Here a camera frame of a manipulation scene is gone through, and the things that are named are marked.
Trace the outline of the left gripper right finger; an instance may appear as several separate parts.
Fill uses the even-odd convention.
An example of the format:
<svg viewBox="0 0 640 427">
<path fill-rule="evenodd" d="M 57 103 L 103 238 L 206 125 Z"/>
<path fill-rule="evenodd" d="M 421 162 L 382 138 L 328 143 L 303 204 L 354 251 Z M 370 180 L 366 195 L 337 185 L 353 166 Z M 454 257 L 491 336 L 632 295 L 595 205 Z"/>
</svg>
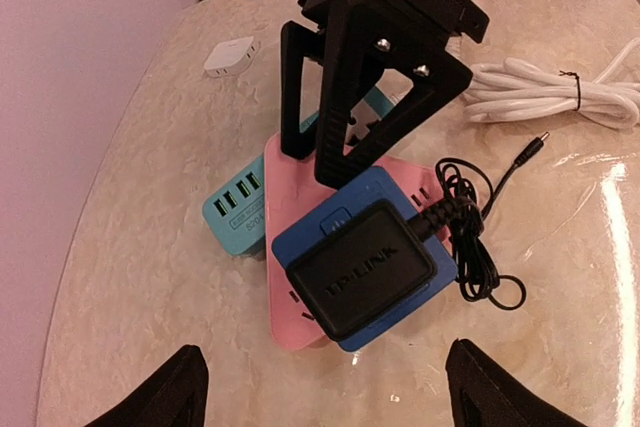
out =
<svg viewBox="0 0 640 427">
<path fill-rule="evenodd" d="M 446 373 L 456 426 L 579 426 L 528 390 L 468 339 L 455 340 Z"/>
</svg>

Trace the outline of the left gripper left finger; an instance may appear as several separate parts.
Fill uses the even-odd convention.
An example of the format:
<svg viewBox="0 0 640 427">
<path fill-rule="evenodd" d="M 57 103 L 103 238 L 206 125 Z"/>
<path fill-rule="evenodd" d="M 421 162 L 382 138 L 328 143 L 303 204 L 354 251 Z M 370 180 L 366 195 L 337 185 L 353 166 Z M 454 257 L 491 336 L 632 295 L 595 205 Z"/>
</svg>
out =
<svg viewBox="0 0 640 427">
<path fill-rule="evenodd" d="M 208 386 L 209 371 L 201 349 L 184 345 L 88 426 L 203 426 Z"/>
</svg>

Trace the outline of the black power adapter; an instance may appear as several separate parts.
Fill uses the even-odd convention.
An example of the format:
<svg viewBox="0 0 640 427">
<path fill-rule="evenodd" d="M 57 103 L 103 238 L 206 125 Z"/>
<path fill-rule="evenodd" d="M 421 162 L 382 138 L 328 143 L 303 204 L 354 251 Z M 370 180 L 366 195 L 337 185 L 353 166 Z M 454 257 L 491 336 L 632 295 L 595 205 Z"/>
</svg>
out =
<svg viewBox="0 0 640 427">
<path fill-rule="evenodd" d="M 324 333 L 342 342 L 427 285 L 436 272 L 423 242 L 383 199 L 298 257 L 286 276 Z"/>
</svg>

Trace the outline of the blue cube socket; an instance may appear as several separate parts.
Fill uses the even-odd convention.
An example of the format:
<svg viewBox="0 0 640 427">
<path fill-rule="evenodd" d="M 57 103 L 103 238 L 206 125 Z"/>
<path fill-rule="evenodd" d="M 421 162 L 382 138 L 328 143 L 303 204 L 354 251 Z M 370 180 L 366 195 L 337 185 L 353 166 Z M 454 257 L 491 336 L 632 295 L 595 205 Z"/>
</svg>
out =
<svg viewBox="0 0 640 427">
<path fill-rule="evenodd" d="M 303 313 L 342 350 L 360 349 L 454 282 L 438 236 L 409 226 L 426 204 L 374 166 L 272 241 Z"/>
</svg>

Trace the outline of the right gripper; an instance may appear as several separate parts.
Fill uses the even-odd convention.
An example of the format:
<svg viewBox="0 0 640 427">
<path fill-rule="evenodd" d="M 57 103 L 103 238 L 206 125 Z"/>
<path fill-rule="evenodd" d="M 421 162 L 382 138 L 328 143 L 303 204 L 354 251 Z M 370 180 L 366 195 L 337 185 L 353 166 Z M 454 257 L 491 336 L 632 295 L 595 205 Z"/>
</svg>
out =
<svg viewBox="0 0 640 427">
<path fill-rule="evenodd" d="M 331 1 L 298 0 L 326 31 L 282 26 L 280 146 L 297 160 L 316 148 L 316 180 L 340 188 L 469 86 L 446 45 L 481 42 L 489 17 L 472 0 Z M 324 71 L 319 118 L 301 131 L 305 58 Z"/>
</svg>

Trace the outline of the white USB charger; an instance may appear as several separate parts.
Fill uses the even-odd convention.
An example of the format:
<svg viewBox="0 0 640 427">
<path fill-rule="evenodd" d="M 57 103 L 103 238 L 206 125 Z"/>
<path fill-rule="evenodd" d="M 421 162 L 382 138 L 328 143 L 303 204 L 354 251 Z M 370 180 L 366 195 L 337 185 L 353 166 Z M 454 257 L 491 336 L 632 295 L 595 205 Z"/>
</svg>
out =
<svg viewBox="0 0 640 427">
<path fill-rule="evenodd" d="M 237 76 L 251 66 L 260 47 L 254 36 L 220 42 L 204 62 L 204 72 L 211 78 Z"/>
</svg>

